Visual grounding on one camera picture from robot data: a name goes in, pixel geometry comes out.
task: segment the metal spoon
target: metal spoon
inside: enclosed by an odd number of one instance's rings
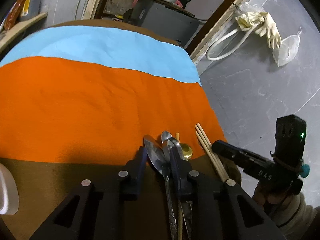
[[[170,164],[166,162],[164,158],[164,153],[162,149],[157,145],[155,139],[153,139],[150,135],[145,135],[143,137],[143,140],[144,140],[144,146],[147,148],[148,157],[151,163],[164,178],[165,192],[167,195],[167,203],[168,203],[168,209],[169,209],[169,223],[170,223],[171,238],[172,240],[176,240],[177,239],[177,222],[173,212],[170,185],[169,185],[169,175],[170,175],[169,165]]]
[[[172,137],[171,133],[169,133],[168,131],[163,131],[161,134],[161,142],[163,143],[165,140],[169,139],[170,137]]]
[[[170,150],[172,147],[177,147],[177,150],[178,150],[178,153],[180,155],[180,158],[182,160],[185,159],[184,155],[183,155],[183,151],[182,151],[182,148],[180,146],[180,143],[178,142],[178,140],[174,137],[170,137],[168,138],[167,140],[165,140],[163,143],[162,143],[162,149],[163,149],[163,152],[164,152],[164,157],[165,157],[165,160],[169,163],[170,162]]]
[[[186,161],[190,160],[192,157],[192,148],[186,143],[180,143],[183,156]],[[188,239],[191,240],[191,224],[192,224],[192,201],[187,201],[186,203],[181,203],[181,209],[183,213],[184,223],[187,229]]]

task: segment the wooden stick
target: wooden stick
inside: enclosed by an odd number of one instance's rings
[[[220,167],[218,166],[218,164],[217,164],[216,160],[215,160],[215,159],[213,158],[213,156],[211,155],[211,153],[210,153],[210,151],[208,150],[208,148],[207,148],[206,144],[204,143],[204,141],[202,140],[201,136],[198,134],[198,132],[197,132],[197,131],[196,131],[196,135],[197,135],[198,140],[199,140],[199,142],[201,143],[201,145],[202,145],[202,147],[203,147],[204,151],[205,151],[205,152],[206,152],[206,154],[209,156],[209,158],[210,158],[210,160],[211,160],[211,162],[212,162],[213,166],[215,167],[215,169],[216,169],[216,171],[217,171],[217,173],[218,173],[218,175],[219,175],[220,179],[221,179],[222,181],[224,181],[224,179],[225,179],[224,174],[221,172]]]
[[[204,144],[206,145],[206,147],[208,148],[208,150],[210,151],[210,145],[208,144],[208,142],[206,141],[203,133],[201,132],[201,130],[198,128],[198,126],[196,127],[196,131],[198,132],[198,134],[200,135],[201,139],[204,141]]]
[[[206,141],[206,139],[205,139],[205,137],[204,137],[204,135],[203,135],[203,133],[201,132],[201,130],[197,127],[197,126],[195,126],[196,127],[196,131],[198,132],[198,134],[200,135],[200,137],[201,137],[201,139],[202,139],[202,141],[205,143],[205,145],[206,145],[206,147],[207,147],[207,149],[208,149],[208,151],[211,153],[211,155],[212,155],[212,157],[214,158],[214,160],[215,160],[215,163],[216,163],[216,165],[215,165],[215,168],[217,169],[217,170],[220,170],[220,172],[221,173],[223,173],[224,174],[224,177],[225,177],[225,173],[224,173],[224,167],[221,167],[221,165],[219,164],[219,161],[217,160],[217,156],[215,156],[215,155],[213,155],[212,154],[212,151],[210,151],[210,149],[211,149],[211,144],[210,144],[210,141],[209,141],[209,144],[207,143],[207,141]]]
[[[176,133],[176,139],[177,139],[178,142],[180,142],[180,136],[179,136],[178,132]]]
[[[202,129],[202,127],[201,127],[201,125],[199,123],[197,123],[197,127],[199,128],[199,130],[201,131],[202,135],[204,136],[204,138],[205,138],[205,140],[206,140],[206,142],[208,144],[209,151],[211,152],[211,154],[213,154],[215,156],[216,161],[217,161],[218,165],[221,167],[221,170],[224,173],[225,177],[227,179],[229,179],[230,177],[229,177],[228,173],[226,172],[226,169],[224,168],[219,156],[216,153],[212,152],[211,142],[210,142],[209,138],[207,137],[207,135],[205,134],[204,130]]]
[[[176,139],[180,142],[179,133],[176,133]],[[182,240],[182,232],[183,232],[183,214],[180,201],[178,202],[179,213],[178,213],[178,240]]]

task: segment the rubber glove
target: rubber glove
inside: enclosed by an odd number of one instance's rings
[[[279,31],[276,27],[276,23],[271,17],[270,13],[261,12],[265,21],[264,25],[258,28],[255,33],[260,37],[266,34],[268,47],[275,49],[275,47],[280,48],[282,43]]]
[[[265,19],[260,12],[246,12],[240,16],[237,16],[236,21],[240,29],[246,32],[254,25],[261,25]]]

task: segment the white cable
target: white cable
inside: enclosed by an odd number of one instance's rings
[[[250,35],[250,33],[257,27],[257,25],[254,25],[253,27],[251,27],[247,32],[246,34],[243,36],[243,38],[241,39],[241,41],[230,51],[228,51],[227,53],[219,56],[219,57],[209,57],[209,54],[211,53],[212,49],[217,46],[219,43],[221,43],[222,41],[224,41],[226,38],[232,36],[233,34],[237,33],[240,31],[240,28],[237,27],[235,28],[233,31],[229,32],[227,35],[223,36],[222,38],[220,38],[219,40],[217,40],[214,44],[212,44],[209,49],[207,50],[207,52],[205,53],[205,57],[208,59],[208,60],[211,60],[211,61],[215,61],[215,60],[220,60],[220,59],[223,59],[227,56],[229,56],[230,54],[234,53],[241,45],[242,43],[244,43],[244,41],[247,39],[247,37]]]

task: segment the orange cloth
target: orange cloth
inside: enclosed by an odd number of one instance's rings
[[[29,57],[0,68],[0,157],[123,165],[143,136],[179,132],[203,155],[195,125],[224,139],[198,83],[61,58]]]

